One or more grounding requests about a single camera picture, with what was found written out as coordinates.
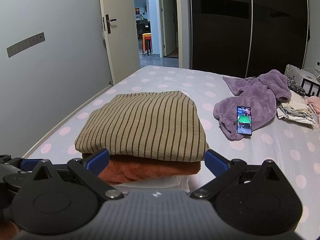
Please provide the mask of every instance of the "wardrobe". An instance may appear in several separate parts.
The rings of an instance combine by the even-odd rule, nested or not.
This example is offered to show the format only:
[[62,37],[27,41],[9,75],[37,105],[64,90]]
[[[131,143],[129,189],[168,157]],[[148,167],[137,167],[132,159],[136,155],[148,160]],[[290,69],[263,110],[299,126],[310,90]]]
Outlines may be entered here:
[[302,67],[308,0],[191,0],[191,68],[240,78]]

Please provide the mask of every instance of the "polka dot bed sheet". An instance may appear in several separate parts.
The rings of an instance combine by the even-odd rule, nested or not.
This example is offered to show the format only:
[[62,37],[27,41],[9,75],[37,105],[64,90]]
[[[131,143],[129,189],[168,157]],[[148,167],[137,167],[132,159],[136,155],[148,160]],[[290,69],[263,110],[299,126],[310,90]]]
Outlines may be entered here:
[[[181,68],[146,66],[84,107],[42,143],[29,158],[47,158],[53,163],[66,163],[81,157],[74,141],[89,114],[109,102],[116,94],[180,90],[196,104],[197,113],[211,149],[227,159],[241,158],[248,164],[261,164],[273,159],[290,181],[303,204],[303,216],[297,232],[304,239],[320,235],[320,132],[274,118],[254,131],[252,137],[229,141],[213,117],[213,107],[224,98],[234,96],[222,75]],[[198,174],[190,176],[193,191],[214,176],[202,163]]]

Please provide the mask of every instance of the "smartphone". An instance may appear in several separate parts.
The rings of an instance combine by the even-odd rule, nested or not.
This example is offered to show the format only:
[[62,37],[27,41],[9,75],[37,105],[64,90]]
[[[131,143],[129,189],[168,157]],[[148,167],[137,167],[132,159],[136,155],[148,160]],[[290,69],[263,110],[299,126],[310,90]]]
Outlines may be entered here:
[[237,106],[237,132],[243,135],[252,135],[250,107]]

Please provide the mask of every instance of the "white door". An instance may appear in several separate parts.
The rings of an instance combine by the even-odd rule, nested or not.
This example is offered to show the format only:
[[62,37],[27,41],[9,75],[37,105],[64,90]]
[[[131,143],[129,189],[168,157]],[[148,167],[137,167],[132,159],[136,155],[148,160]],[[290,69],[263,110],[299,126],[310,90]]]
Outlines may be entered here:
[[100,4],[110,70],[115,85],[140,69],[134,3],[133,0],[100,0]]
[[164,55],[176,49],[173,0],[161,0]]

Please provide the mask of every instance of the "electrical outlet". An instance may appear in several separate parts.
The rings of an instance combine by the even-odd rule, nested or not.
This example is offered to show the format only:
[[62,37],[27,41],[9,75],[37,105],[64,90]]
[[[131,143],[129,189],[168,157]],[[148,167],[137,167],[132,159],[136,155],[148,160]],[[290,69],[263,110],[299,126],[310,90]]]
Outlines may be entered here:
[[30,41],[30,47],[36,45],[38,43],[37,35],[30,37],[29,41]]
[[16,54],[16,49],[14,48],[14,45],[7,48],[8,56],[12,57]]
[[45,41],[44,33],[37,34],[38,43]]
[[319,62],[319,61],[317,61],[316,70],[317,70],[318,72],[320,72],[320,62]]
[[16,53],[18,53],[18,52],[20,52],[20,51],[24,50],[24,48],[23,48],[23,46],[22,46],[22,42],[21,42],[21,41],[20,41],[20,42],[18,42],[18,43],[16,43],[16,44],[14,45],[14,48],[16,49]]
[[29,48],[29,47],[30,47],[30,40],[29,40],[29,38],[27,38],[27,39],[25,39],[25,40],[21,41],[21,43],[22,43],[22,47],[23,47],[23,49],[27,49],[27,48]]

